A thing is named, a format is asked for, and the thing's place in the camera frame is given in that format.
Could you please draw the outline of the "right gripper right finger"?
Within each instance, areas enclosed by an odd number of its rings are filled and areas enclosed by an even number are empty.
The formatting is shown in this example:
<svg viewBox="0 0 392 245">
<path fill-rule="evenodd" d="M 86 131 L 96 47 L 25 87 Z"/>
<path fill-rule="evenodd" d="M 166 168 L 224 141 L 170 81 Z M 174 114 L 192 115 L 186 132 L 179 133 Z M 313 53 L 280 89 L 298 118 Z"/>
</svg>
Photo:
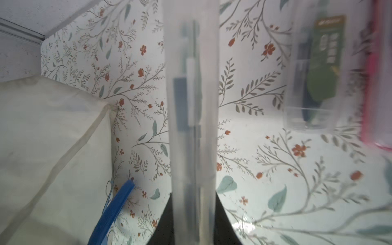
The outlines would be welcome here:
<svg viewBox="0 0 392 245">
<path fill-rule="evenodd" d="M 226 215 L 225 209 L 216 194 L 215 204 L 215 225 L 214 225 L 215 245 L 241 245 L 242 242 L 236 235 L 233 227 Z"/>
</svg>

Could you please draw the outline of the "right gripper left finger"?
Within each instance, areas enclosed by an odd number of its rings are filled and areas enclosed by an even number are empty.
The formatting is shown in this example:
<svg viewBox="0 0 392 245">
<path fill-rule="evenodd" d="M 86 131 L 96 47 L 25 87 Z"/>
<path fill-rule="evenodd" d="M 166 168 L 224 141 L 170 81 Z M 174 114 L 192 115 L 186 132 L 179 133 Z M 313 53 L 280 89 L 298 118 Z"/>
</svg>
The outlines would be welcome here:
<svg viewBox="0 0 392 245">
<path fill-rule="evenodd" d="M 169 196 L 161 219 L 147 245 L 173 245 L 174 244 L 174 217 L 172 195 Z"/>
</svg>

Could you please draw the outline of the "white canvas bag blue handles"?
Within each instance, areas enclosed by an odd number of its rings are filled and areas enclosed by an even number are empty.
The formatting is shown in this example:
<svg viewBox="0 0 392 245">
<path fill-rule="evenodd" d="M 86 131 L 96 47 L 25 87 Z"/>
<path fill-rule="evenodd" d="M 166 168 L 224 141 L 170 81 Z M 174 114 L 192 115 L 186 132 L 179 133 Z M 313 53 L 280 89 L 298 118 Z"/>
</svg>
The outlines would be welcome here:
<svg viewBox="0 0 392 245">
<path fill-rule="evenodd" d="M 118 107 L 42 76 L 1 83 L 1 244 L 106 245 Z"/>
</svg>

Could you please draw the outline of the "pink clear stationery case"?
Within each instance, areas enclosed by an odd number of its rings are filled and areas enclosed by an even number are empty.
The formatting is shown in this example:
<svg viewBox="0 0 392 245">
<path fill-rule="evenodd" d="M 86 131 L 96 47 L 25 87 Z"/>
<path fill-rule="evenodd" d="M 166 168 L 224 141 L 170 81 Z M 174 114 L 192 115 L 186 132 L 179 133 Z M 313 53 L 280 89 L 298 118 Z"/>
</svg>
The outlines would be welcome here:
<svg viewBox="0 0 392 245">
<path fill-rule="evenodd" d="M 392 150 L 392 2 L 372 1 L 371 54 L 366 61 L 360 139 L 363 143 Z"/>
</svg>

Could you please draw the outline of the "clear pen case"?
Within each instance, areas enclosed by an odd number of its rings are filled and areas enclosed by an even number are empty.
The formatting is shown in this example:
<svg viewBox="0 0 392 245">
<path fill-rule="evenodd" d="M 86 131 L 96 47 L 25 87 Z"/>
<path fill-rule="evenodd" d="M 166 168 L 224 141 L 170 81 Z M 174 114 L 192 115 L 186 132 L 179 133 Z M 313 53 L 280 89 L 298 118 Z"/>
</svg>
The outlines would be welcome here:
<svg viewBox="0 0 392 245">
<path fill-rule="evenodd" d="M 164 1 L 163 22 L 175 244 L 211 245 L 219 1 Z"/>
</svg>

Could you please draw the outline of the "clear green compass set case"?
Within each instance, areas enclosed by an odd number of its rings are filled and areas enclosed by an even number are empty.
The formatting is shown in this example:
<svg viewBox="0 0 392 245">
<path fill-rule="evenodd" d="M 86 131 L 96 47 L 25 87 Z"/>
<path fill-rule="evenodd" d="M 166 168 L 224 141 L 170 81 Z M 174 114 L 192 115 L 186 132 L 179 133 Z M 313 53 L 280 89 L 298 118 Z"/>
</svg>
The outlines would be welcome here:
<svg viewBox="0 0 392 245">
<path fill-rule="evenodd" d="M 343 110 L 353 61 L 356 1 L 299 1 L 284 96 L 284 124 L 305 133 L 330 132 Z"/>
</svg>

